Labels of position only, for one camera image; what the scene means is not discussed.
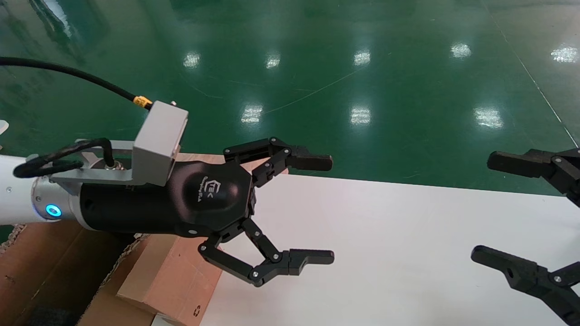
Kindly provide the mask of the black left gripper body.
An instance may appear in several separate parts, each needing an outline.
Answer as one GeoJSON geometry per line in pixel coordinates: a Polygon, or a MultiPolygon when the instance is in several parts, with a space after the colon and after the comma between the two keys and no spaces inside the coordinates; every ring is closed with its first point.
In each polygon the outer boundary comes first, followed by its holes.
{"type": "Polygon", "coordinates": [[[232,239],[255,196],[251,174],[237,163],[190,161],[176,163],[165,186],[85,183],[79,204],[94,230],[232,239]]]}

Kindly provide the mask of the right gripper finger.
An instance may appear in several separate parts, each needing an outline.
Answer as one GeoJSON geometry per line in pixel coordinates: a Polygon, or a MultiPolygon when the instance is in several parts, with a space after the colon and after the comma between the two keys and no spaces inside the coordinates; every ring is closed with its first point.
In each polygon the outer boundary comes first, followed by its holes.
{"type": "Polygon", "coordinates": [[[541,300],[566,325],[580,324],[580,299],[572,289],[580,281],[580,263],[549,272],[536,262],[484,245],[477,245],[471,260],[504,274],[511,289],[541,300]]]}
{"type": "Polygon", "coordinates": [[[560,194],[580,206],[580,150],[557,153],[530,149],[518,155],[495,151],[489,155],[488,168],[502,173],[542,178],[560,194]]]}

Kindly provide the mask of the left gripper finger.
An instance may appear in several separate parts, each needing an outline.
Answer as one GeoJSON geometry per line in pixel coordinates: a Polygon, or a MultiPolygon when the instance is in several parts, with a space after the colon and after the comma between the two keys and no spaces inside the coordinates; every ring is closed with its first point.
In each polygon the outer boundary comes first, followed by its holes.
{"type": "Polygon", "coordinates": [[[265,236],[261,229],[250,219],[243,221],[239,227],[248,239],[262,254],[264,260],[257,266],[251,266],[238,258],[218,249],[222,236],[208,237],[198,248],[202,258],[255,287],[261,287],[277,276],[299,276],[308,264],[330,265],[335,261],[331,250],[290,249],[279,251],[265,236]]]}
{"type": "Polygon", "coordinates": [[[251,171],[252,185],[262,187],[288,168],[309,171],[330,171],[331,155],[312,154],[305,146],[291,146],[279,138],[266,138],[223,150],[226,162],[240,165],[263,160],[251,171]]]}

